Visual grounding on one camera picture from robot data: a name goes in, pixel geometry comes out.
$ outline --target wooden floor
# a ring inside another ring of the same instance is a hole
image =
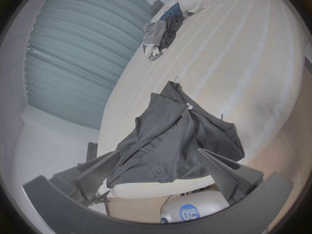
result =
[[[272,143],[248,166],[261,170],[266,179],[278,172],[294,182],[294,188],[270,229],[292,207],[312,170],[312,75],[304,69],[301,90],[293,111]],[[147,223],[159,223],[162,204],[168,197],[149,199],[111,198],[112,217]]]

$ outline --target mattress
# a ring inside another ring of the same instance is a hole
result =
[[[304,37],[282,0],[204,0],[185,19],[158,59],[138,48],[104,110],[98,156],[116,149],[147,108],[150,93],[168,80],[205,111],[234,123],[247,164],[276,136],[297,99],[304,67]],[[210,176],[173,183],[116,185],[117,197],[160,197],[213,183]]]

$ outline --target blue circular sticker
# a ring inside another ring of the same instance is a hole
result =
[[[200,218],[199,211],[193,205],[184,205],[180,209],[180,218],[183,221]]]

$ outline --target pillow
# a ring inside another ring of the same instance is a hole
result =
[[[160,11],[158,11],[158,13],[152,18],[151,22],[156,22],[157,20],[159,20],[162,15],[164,13],[167,12],[167,10],[169,10],[172,6],[174,6],[176,3],[178,3],[178,0],[173,0],[170,3],[165,4],[164,6],[162,6],[162,8],[160,9]]]

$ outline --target curtain fold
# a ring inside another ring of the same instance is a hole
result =
[[[146,0],[46,0],[26,53],[28,102],[99,129],[105,104],[142,43]]]

